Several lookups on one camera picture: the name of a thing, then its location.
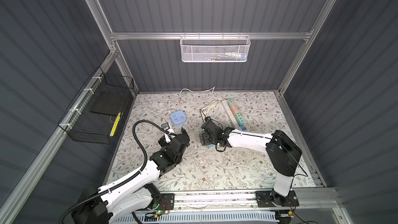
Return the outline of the light blue round socket hub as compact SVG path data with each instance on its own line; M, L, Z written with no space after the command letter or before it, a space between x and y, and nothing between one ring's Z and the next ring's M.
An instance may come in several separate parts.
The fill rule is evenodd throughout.
M180 126L187 122L187 116L184 111L178 110L170 114L170 119L174 126Z

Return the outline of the white multicolour power strip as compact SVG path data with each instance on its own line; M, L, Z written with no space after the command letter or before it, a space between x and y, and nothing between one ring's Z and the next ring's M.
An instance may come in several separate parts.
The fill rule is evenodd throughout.
M235 102L232 99L228 99L221 101L221 103L233 126L240 131L248 131L247 127L245 126L244 119L240 114Z

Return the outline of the teal charger plug front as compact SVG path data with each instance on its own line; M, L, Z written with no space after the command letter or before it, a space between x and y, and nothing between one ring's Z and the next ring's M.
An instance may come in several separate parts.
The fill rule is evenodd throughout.
M238 125L240 126L240 127L242 127L242 126L244 126L244 120L243 119L241 119L241 118L239 118L238 120L237 120L237 123L238 123Z

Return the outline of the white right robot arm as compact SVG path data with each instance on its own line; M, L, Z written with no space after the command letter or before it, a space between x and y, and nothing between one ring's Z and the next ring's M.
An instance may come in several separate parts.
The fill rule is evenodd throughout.
M232 127L221 129L209 117L201 129L203 133L200 134L200 140L203 146L213 144L216 147L247 148L267 154L276 170L272 197L283 202L289 199L302 150L285 132L276 130L274 133L259 134Z

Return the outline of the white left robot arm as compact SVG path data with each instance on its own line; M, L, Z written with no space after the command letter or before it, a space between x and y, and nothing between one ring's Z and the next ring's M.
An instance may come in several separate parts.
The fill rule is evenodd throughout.
M180 134L172 137L170 142L152 154L144 169L137 169L98 189L88 188L81 195L82 201L95 193L103 195L72 210L74 223L110 224L133 211L147 207L156 208L161 194L152 182L180 164L189 145L190 138L182 128Z

